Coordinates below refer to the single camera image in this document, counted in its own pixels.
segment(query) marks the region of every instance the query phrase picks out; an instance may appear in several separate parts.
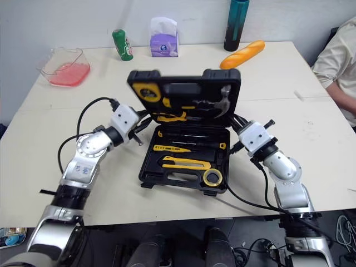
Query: clear plastic tray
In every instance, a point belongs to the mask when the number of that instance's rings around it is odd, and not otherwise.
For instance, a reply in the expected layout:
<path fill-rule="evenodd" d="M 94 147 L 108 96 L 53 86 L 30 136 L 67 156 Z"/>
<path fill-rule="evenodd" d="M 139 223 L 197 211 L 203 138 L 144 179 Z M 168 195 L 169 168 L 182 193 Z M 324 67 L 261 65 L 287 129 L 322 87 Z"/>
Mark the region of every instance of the clear plastic tray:
<path fill-rule="evenodd" d="M 53 85 L 77 86 L 88 75 L 90 65 L 80 48 L 68 50 L 60 47 L 51 50 L 36 69 Z"/>

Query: tissue box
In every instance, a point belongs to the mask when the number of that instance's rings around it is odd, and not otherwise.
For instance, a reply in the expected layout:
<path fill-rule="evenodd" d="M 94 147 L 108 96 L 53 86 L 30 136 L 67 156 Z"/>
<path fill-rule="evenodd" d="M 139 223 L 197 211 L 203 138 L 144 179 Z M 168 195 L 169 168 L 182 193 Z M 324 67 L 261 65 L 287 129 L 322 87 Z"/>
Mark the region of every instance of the tissue box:
<path fill-rule="evenodd" d="M 177 57 L 177 22 L 171 18 L 155 17 L 151 19 L 152 57 Z"/>
<path fill-rule="evenodd" d="M 151 37 L 152 57 L 177 57 L 178 35 L 156 34 Z"/>

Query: hammer head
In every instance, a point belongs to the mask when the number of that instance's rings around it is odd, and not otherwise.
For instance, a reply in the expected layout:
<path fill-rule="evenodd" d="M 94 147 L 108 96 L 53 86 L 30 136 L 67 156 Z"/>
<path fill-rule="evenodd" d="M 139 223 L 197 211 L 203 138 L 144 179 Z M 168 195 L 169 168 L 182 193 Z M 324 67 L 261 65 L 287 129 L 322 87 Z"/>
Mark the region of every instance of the hammer head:
<path fill-rule="evenodd" d="M 214 107 L 220 109 L 221 112 L 214 118 L 221 117 L 222 115 L 227 113 L 227 111 L 229 110 L 229 108 L 230 108 L 230 101 L 229 101 L 230 91 L 231 91 L 231 85 L 225 85 L 221 89 L 222 99 L 219 102 L 214 104 Z"/>

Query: green bottle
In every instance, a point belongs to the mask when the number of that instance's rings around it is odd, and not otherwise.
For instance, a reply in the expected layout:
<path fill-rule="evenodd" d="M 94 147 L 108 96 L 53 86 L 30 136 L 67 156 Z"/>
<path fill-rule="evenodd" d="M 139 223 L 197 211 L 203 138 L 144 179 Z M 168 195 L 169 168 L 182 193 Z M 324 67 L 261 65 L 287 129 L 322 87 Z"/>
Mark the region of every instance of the green bottle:
<path fill-rule="evenodd" d="M 130 42 L 126 37 L 126 33 L 122 29 L 116 29 L 112 32 L 113 42 L 115 43 L 116 50 L 124 61 L 132 60 L 132 48 Z"/>

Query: black toolbox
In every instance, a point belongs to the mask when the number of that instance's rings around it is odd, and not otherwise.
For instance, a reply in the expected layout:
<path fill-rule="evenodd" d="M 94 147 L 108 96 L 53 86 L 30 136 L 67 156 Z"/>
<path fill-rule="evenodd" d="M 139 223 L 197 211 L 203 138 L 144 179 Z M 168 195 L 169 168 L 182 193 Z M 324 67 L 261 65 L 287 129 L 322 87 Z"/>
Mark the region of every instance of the black toolbox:
<path fill-rule="evenodd" d="M 229 117 L 240 91 L 240 72 L 205 70 L 202 76 L 162 77 L 132 71 L 127 79 L 156 127 L 139 179 L 141 186 L 174 185 L 216 196 L 229 176 Z"/>

